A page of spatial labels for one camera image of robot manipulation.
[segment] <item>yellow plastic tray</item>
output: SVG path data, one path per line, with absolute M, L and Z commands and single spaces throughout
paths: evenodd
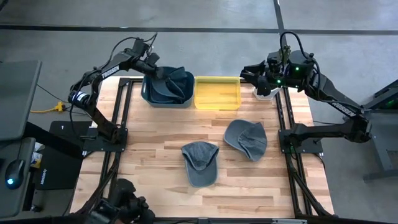
M 195 106 L 203 110 L 236 110 L 241 106 L 239 77 L 196 77 Z

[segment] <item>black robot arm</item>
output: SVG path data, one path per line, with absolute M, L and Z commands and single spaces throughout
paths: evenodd
M 116 54 L 111 60 L 100 68 L 95 67 L 92 71 L 86 72 L 81 80 L 70 88 L 68 101 L 84 111 L 98 125 L 98 134 L 111 143 L 120 141 L 119 127 L 108 121 L 96 107 L 100 83 L 118 71 L 128 71 L 130 69 L 141 72 L 145 75 L 162 74 L 162 69 L 156 67 L 155 63 L 159 59 L 156 53 L 149 54 L 144 60 L 140 58 L 148 51 L 149 44 L 142 39 L 136 39 L 132 49 L 126 48 Z M 84 86 L 91 86 L 91 93 L 82 92 Z
M 332 81 L 320 73 L 313 54 L 301 50 L 291 52 L 290 47 L 286 46 L 283 50 L 270 53 L 267 61 L 245 66 L 241 77 L 257 88 L 258 95 L 269 95 L 271 90 L 280 87 L 296 88 L 314 100 L 328 103 L 350 118 L 343 124 L 329 126 L 294 124 L 291 133 L 285 138 L 293 146 L 300 146 L 308 138 L 343 137 L 353 142 L 366 142 L 370 139 L 371 125 L 362 115 L 362 108 L 338 91 Z

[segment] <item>cap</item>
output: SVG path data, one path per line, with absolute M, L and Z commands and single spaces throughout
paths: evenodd
M 207 187 L 217 179 L 218 146 L 207 142 L 192 142 L 182 146 L 188 180 L 194 187 Z
M 226 129 L 224 141 L 252 161 L 258 161 L 266 152 L 267 136 L 261 123 L 236 119 Z

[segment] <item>wooden table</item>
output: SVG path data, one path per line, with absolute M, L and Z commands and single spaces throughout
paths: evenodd
M 99 95 L 98 108 L 109 120 L 118 82 L 119 77 L 108 78 Z M 280 127 L 275 100 L 257 101 L 252 85 L 242 84 L 242 105 L 237 111 L 198 110 L 193 103 L 187 109 L 167 109 L 153 108 L 144 101 L 141 84 L 136 83 L 132 92 L 127 119 L 128 146 L 122 153 L 118 177 L 135 185 L 136 195 L 147 199 L 157 217 L 294 216 L 285 157 L 280 153 L 277 138 Z M 304 93 L 290 90 L 290 97 L 295 121 L 312 125 Z M 268 146 L 260 161 L 250 161 L 223 141 L 224 132 L 234 119 L 264 125 Z M 194 188 L 188 182 L 181 147 L 193 141 L 207 141 L 220 148 L 218 179 L 210 187 Z M 78 210 L 97 187 L 103 157 L 103 152 L 96 152 L 83 161 L 72 212 Z M 322 163 L 311 154 L 302 157 L 308 187 L 326 210 L 333 213 Z M 301 190 L 298 195 L 304 211 Z

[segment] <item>gray floor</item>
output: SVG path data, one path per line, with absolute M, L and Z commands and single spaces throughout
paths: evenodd
M 279 2 L 287 29 L 398 29 L 395 0 Z M 68 4 L 10 0 L 0 12 L 0 23 L 36 25 L 275 29 L 276 21 L 273 0 L 70 0 Z M 0 60 L 43 61 L 39 84 L 66 99 L 70 85 L 92 66 L 101 65 L 111 47 L 130 35 L 150 37 L 152 33 L 0 30 Z M 277 50 L 278 39 L 277 34 L 163 32 L 154 50 L 160 55 L 159 65 L 185 66 L 195 75 L 239 75 L 244 65 L 259 63 Z M 302 35 L 301 39 L 305 50 L 315 53 L 322 72 L 358 103 L 367 102 L 375 91 L 398 78 L 396 35 Z M 287 40 L 292 48 L 298 47 L 293 38 Z M 56 102 L 38 89 L 32 108 L 47 109 Z M 315 120 L 341 122 L 342 115 L 328 105 L 311 100 L 310 106 Z M 87 120 L 78 114 L 74 118 Z M 52 121 L 68 120 L 68 116 L 31 114 L 29 120 L 48 129 Z M 377 170 L 370 146 L 344 139 L 322 143 L 335 213 L 397 222 L 398 179 L 362 181 L 364 174 Z M 53 207 L 51 214 L 60 215 L 65 206 Z

